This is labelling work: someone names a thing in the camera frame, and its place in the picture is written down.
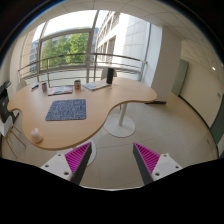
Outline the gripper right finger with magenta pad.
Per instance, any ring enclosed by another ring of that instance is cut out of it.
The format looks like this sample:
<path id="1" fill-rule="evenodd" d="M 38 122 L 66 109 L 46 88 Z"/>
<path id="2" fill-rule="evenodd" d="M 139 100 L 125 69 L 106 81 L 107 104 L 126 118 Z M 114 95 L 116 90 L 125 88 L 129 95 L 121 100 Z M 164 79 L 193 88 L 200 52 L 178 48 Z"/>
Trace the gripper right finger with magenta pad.
<path id="1" fill-rule="evenodd" d="M 133 144 L 133 154 L 145 185 L 182 169 L 168 153 L 158 154 L 138 143 Z"/>

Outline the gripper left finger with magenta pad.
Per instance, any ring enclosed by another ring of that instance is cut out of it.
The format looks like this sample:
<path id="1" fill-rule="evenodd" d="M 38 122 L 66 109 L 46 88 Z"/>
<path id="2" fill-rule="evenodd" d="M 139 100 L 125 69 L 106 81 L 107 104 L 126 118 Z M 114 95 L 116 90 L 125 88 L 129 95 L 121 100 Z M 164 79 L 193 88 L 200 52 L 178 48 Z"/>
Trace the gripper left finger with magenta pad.
<path id="1" fill-rule="evenodd" d="M 41 168 L 76 185 L 79 185 L 84 175 L 87 163 L 92 154 L 90 142 L 63 154 L 57 153 Z"/>

